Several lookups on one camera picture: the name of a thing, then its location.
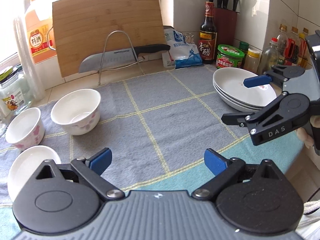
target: jar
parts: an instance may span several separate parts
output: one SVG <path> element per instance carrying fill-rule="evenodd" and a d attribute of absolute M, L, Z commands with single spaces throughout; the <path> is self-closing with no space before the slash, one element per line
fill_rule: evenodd
<path fill-rule="evenodd" d="M 218 55 L 216 61 L 216 67 L 240 67 L 244 52 L 241 50 L 225 44 L 218 46 Z"/>
<path fill-rule="evenodd" d="M 19 74 L 19 68 L 10 66 L 0 72 L 0 95 L 14 115 L 20 114 L 30 106 L 30 87 L 23 75 Z"/>
<path fill-rule="evenodd" d="M 253 73 L 257 73 L 259 56 L 260 56 L 260 52 L 253 49 L 248 49 L 248 54 L 245 59 L 243 69 L 251 71 Z"/>
<path fill-rule="evenodd" d="M 247 54 L 248 54 L 249 43 L 244 42 L 244 41 L 240 41 L 240 43 L 239 43 L 239 49 L 240 49 L 241 51 L 243 51 L 243 53 L 244 53 L 244 57 L 243 57 L 242 62 L 241 62 L 241 68 L 243 68 L 244 62 L 245 62 L 245 58 L 246 58 L 246 56 L 247 56 Z"/>

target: plastic wrap roll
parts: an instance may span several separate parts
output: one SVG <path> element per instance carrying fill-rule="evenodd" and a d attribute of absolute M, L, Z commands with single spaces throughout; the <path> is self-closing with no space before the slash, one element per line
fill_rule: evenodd
<path fill-rule="evenodd" d="M 14 35 L 16 37 L 18 56 L 22 65 L 25 77 L 32 91 L 33 97 L 39 101 L 45 97 L 43 84 L 36 72 L 36 66 L 30 54 L 26 32 L 25 19 L 21 16 L 13 20 Z"/>

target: green lid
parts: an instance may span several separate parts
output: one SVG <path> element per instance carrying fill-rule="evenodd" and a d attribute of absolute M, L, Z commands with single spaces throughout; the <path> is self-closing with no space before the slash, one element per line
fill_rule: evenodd
<path fill-rule="evenodd" d="M 246 43 L 245 41 L 241 41 L 239 43 L 239 49 L 242 49 L 244 51 L 248 51 L 249 49 L 249 43 Z"/>
<path fill-rule="evenodd" d="M 0 71 L 0 81 L 9 76 L 13 71 L 13 67 L 6 67 L 5 69 Z"/>
<path fill-rule="evenodd" d="M 244 52 L 230 45 L 220 44 L 218 46 L 218 51 L 231 57 L 244 57 Z"/>

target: bowl rim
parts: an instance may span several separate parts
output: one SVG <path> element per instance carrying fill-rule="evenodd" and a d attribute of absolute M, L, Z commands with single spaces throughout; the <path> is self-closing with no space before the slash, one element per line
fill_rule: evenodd
<path fill-rule="evenodd" d="M 35 125 L 34 125 L 34 126 L 31 128 L 31 130 L 30 130 L 24 137 L 22 137 L 20 140 L 17 140 L 17 141 L 8 141 L 8 139 L 7 139 L 8 130 L 9 130 L 9 129 L 12 129 L 11 127 L 13 127 L 14 120 L 15 120 L 19 115 L 26 114 L 26 112 L 27 112 L 27 111 L 30 111 L 31 109 L 37 109 L 37 112 L 38 112 L 38 119 L 37 119 Z M 7 143 L 10 143 L 10 144 L 15 144 L 15 143 L 18 143 L 18 142 L 23 141 L 23 140 L 33 131 L 33 129 L 36 127 L 36 125 L 38 125 L 40 119 L 41 119 L 41 110 L 40 110 L 39 108 L 37 108 L 37 107 L 31 107 L 31 108 L 29 108 L 29 109 L 26 109 L 26 110 L 22 111 L 22 112 L 21 112 L 20 114 L 18 114 L 18 115 L 10 122 L 10 124 L 8 125 L 7 131 L 6 131 L 6 133 L 5 133 L 5 140 L 7 141 Z"/>
<path fill-rule="evenodd" d="M 33 149 L 33 148 L 35 148 L 35 147 L 44 147 L 44 148 L 47 148 L 47 149 L 49 149 L 52 153 L 53 153 L 53 155 L 55 155 L 55 157 L 58 157 L 58 160 L 59 160 L 59 162 L 60 163 L 56 163 L 56 164 L 61 164 L 61 159 L 60 159 L 60 157 L 59 157 L 59 155 L 58 155 L 58 153 L 54 150 L 54 149 L 52 149 L 51 147 L 48 147 L 48 146 L 46 146 L 46 145 L 35 145 L 35 146 L 32 146 L 32 147 L 30 147 L 30 148 L 28 148 L 28 149 L 25 149 L 22 153 L 20 153 L 16 158 L 15 158 L 15 160 L 13 161 L 13 163 L 11 164 L 11 167 L 10 167 L 10 169 L 9 169 L 9 173 L 8 173 L 8 177 L 7 177 L 7 186 L 8 186 L 8 193 L 9 193 L 9 191 L 11 191 L 11 190 L 9 190 L 9 188 L 11 188 L 11 183 L 12 183 L 12 167 L 14 166 L 14 165 L 16 165 L 16 163 L 18 162 L 18 160 L 20 160 L 21 159 L 21 156 L 25 156 L 26 155 L 26 151 L 28 152 L 28 150 L 29 149 Z"/>
<path fill-rule="evenodd" d="M 73 93 L 76 93 L 76 92 L 79 92 L 79 91 L 83 91 L 83 90 L 91 90 L 91 91 L 94 91 L 94 93 L 97 93 L 97 94 L 98 94 L 98 96 L 99 96 L 99 102 L 98 102 L 98 104 L 96 105 L 96 107 L 95 107 L 88 115 L 86 115 L 86 116 L 83 117 L 81 120 L 78 120 L 78 121 L 76 121 L 76 122 L 61 123 L 61 122 L 58 122 L 57 120 L 55 120 L 55 118 L 52 116 L 52 112 L 53 112 L 54 109 L 57 107 L 57 104 L 58 104 L 61 100 L 63 100 L 65 97 L 70 96 L 70 95 L 73 94 Z M 90 88 L 78 89 L 78 90 L 72 91 L 72 92 L 66 94 L 65 96 L 63 96 L 62 98 L 60 98 L 60 99 L 54 104 L 53 108 L 51 109 L 50 117 L 51 117 L 51 120 L 52 120 L 54 123 L 59 124 L 59 125 L 77 124 L 77 123 L 81 122 L 84 118 L 86 118 L 86 117 L 88 117 L 90 114 L 92 114 L 92 113 L 98 108 L 98 106 L 100 105 L 100 103 L 101 103 L 101 94 L 100 94 L 97 90 L 95 90 L 95 89 L 90 89 Z"/>

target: yellow label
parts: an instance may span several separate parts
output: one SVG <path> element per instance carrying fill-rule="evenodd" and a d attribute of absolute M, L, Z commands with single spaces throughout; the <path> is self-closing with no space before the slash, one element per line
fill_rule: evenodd
<path fill-rule="evenodd" d="M 200 32 L 200 38 L 206 39 L 206 40 L 212 40 L 212 34 Z"/>
<path fill-rule="evenodd" d="M 31 54 L 33 56 L 50 50 L 47 43 L 48 30 L 49 30 L 49 26 L 46 24 L 41 26 L 40 28 L 27 32 Z M 52 40 L 50 38 L 50 34 L 49 34 L 49 42 L 50 42 L 50 45 L 52 46 Z"/>

